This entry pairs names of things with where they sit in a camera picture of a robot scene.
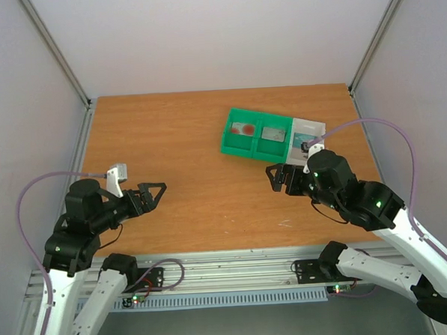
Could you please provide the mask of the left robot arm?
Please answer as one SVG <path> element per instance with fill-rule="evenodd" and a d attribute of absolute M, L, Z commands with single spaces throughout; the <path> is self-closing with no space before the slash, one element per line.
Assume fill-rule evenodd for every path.
<path fill-rule="evenodd" d="M 103 189 L 96 175 L 70 185 L 65 212 L 45 242 L 38 266 L 43 295 L 32 335 L 98 335 L 117 297 L 132 292 L 138 304 L 150 292 L 161 291 L 164 271 L 159 262 L 143 271 L 134 256 L 111 253 L 99 269 L 97 284 L 80 311 L 76 311 L 94 254 L 103 245 L 100 235 L 125 220 L 152 212 L 166 191 L 164 183 L 140 183 L 122 190 L 118 171 L 110 169 Z"/>

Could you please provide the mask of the green bin middle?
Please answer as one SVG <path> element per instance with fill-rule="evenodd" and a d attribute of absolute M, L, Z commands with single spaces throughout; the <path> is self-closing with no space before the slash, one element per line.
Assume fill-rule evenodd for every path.
<path fill-rule="evenodd" d="M 255 112 L 252 158 L 283 163 L 289 153 L 293 118 L 268 112 Z"/>

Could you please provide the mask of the red patterned card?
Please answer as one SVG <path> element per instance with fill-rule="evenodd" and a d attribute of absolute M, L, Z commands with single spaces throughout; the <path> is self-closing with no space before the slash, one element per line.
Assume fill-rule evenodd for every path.
<path fill-rule="evenodd" d="M 254 136 L 254 133 L 256 131 L 256 126 L 254 124 L 247 124 L 243 122 L 232 122 L 231 126 L 228 129 L 229 133 L 232 133 L 234 135 L 242 135 L 242 136 Z"/>

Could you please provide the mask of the white bin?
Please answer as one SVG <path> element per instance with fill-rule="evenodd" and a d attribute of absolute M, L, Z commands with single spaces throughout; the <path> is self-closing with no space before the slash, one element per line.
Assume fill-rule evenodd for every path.
<path fill-rule="evenodd" d="M 324 141 L 307 149 L 302 149 L 302 145 L 308 144 L 325 134 L 326 125 L 323 122 L 301 118 L 294 118 L 292 123 L 288 155 L 285 162 L 286 164 L 304 166 L 311 153 L 324 148 Z"/>

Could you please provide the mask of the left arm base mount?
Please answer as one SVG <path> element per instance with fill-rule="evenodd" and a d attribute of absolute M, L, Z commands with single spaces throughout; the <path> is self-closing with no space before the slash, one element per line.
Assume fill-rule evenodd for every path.
<path fill-rule="evenodd" d="M 133 287 L 128 287 L 124 293 L 142 293 L 148 290 L 151 292 L 160 291 L 160 289 L 164 286 L 164 273 L 165 270 L 162 267 L 155 267 Z"/>

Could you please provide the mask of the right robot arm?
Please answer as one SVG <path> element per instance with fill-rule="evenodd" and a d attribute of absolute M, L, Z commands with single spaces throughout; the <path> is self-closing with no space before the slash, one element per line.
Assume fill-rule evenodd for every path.
<path fill-rule="evenodd" d="M 305 166 L 268 166 L 275 192 L 307 196 L 336 211 L 346 224 L 372 232 L 407 261 L 396 265 L 346 244 L 330 241 L 319 256 L 320 271 L 329 279 L 358 278 L 403 295 L 430 319 L 447 325 L 447 247 L 415 218 L 410 208 L 385 184 L 360 181 L 346 159 L 323 149 Z"/>

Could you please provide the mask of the teal card in bin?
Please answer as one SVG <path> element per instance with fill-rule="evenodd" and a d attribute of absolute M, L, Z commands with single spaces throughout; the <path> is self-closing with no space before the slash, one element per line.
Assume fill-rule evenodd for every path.
<path fill-rule="evenodd" d="M 292 137 L 291 151 L 293 154 L 306 154 L 308 152 L 308 143 L 316 139 L 316 136 L 298 132 L 295 132 Z"/>

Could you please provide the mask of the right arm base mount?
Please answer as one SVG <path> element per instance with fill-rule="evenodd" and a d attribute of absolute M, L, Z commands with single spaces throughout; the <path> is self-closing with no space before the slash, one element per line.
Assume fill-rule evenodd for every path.
<path fill-rule="evenodd" d="M 298 259 L 291 263 L 291 271 L 299 284 L 341 283 L 355 280 L 344 276 L 335 266 L 320 264 L 317 259 Z"/>

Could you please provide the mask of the circuit board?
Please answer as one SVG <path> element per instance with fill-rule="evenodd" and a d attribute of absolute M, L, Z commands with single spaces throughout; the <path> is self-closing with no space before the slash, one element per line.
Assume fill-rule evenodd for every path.
<path fill-rule="evenodd" d="M 352 284 L 335 284 L 332 286 L 327 286 L 326 291 L 332 295 L 339 295 L 341 293 L 346 293 L 354 290 L 357 283 Z"/>
<path fill-rule="evenodd" d="M 131 298 L 123 298 L 121 302 L 121 306 L 124 309 L 131 308 L 134 306 L 138 306 L 141 303 L 144 303 L 146 301 L 145 296 L 132 296 Z"/>

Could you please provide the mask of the grey card in bin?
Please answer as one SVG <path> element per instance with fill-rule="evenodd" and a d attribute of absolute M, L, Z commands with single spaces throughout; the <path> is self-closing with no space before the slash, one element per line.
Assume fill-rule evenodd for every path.
<path fill-rule="evenodd" d="M 283 142 L 285 141 L 285 134 L 286 131 L 283 128 L 264 127 L 261 133 L 261 138 L 274 142 Z"/>

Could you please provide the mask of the aluminium frame post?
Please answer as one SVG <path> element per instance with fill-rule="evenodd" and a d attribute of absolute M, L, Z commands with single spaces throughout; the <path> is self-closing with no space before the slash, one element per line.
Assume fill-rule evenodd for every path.
<path fill-rule="evenodd" d="M 86 109 L 89 109 L 91 106 L 92 99 L 86 94 L 86 91 L 80 84 L 79 79 L 76 77 L 76 74 L 72 70 L 69 62 L 64 57 L 64 54 L 61 52 L 58 44 L 55 42 L 54 37 L 50 33 L 47 28 L 45 22 L 43 21 L 41 15 L 38 13 L 37 8 L 35 7 L 32 0 L 17 0 L 22 9 L 25 11 L 26 15 L 31 21 L 31 24 L 35 27 L 38 34 L 43 40 L 43 43 L 46 45 L 46 48 L 50 51 L 52 57 L 57 62 L 58 66 L 67 77 L 68 82 L 71 86 L 73 86 L 76 95 L 83 103 Z"/>
<path fill-rule="evenodd" d="M 350 96 L 353 97 L 356 93 L 356 89 L 358 88 L 360 82 L 362 81 L 363 76 L 365 75 L 365 71 L 368 69 L 372 58 L 376 55 L 376 52 L 382 42 L 383 38 L 387 30 L 389 29 L 392 20 L 395 14 L 398 12 L 398 9 L 401 6 L 401 2 L 403 0 L 389 0 L 384 10 L 380 21 L 377 24 L 376 30 L 373 33 L 373 37 L 368 44 L 366 51 L 359 63 L 359 66 L 356 72 L 353 75 L 353 78 L 348 86 L 348 91 Z"/>

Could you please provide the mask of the green bin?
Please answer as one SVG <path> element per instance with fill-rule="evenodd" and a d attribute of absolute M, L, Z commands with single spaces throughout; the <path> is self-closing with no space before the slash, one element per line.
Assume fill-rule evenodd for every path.
<path fill-rule="evenodd" d="M 293 118 L 268 112 L 255 112 L 252 158 L 283 163 L 289 153 Z"/>
<path fill-rule="evenodd" d="M 260 122 L 260 112 L 239 108 L 230 109 L 222 133 L 220 151 L 223 154 L 252 158 Z"/>

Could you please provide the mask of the right circuit board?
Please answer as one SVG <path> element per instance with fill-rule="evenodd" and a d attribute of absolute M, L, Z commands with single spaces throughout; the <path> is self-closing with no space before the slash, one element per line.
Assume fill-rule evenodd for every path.
<path fill-rule="evenodd" d="M 326 291 L 332 295 L 339 295 L 341 293 L 346 293 L 354 290 L 357 283 L 352 284 L 335 284 L 332 286 L 327 286 Z"/>

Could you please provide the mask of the green bin left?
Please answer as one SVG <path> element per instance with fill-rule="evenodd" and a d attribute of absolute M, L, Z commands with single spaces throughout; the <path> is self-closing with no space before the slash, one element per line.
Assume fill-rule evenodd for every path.
<path fill-rule="evenodd" d="M 239 108 L 230 109 L 222 133 L 220 151 L 223 154 L 252 158 L 260 122 L 260 112 Z"/>

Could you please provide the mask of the left aluminium frame post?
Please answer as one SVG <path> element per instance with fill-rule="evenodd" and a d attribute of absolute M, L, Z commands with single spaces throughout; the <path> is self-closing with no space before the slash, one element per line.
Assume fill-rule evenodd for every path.
<path fill-rule="evenodd" d="M 58 44 L 55 42 L 54 37 L 50 33 L 47 28 L 45 22 L 43 21 L 41 15 L 38 13 L 37 8 L 35 7 L 32 0 L 17 0 L 22 9 L 25 11 L 26 15 L 31 21 L 31 24 L 35 27 L 38 34 L 43 40 L 43 43 L 46 45 L 46 48 L 50 51 L 52 57 L 57 62 L 58 66 L 67 77 L 68 82 L 71 86 L 73 86 L 76 95 L 83 103 L 86 109 L 89 109 L 91 106 L 92 99 L 86 94 L 86 91 L 80 84 L 79 79 L 76 77 L 76 74 L 72 70 L 69 62 L 64 57 L 64 54 L 61 52 Z"/>

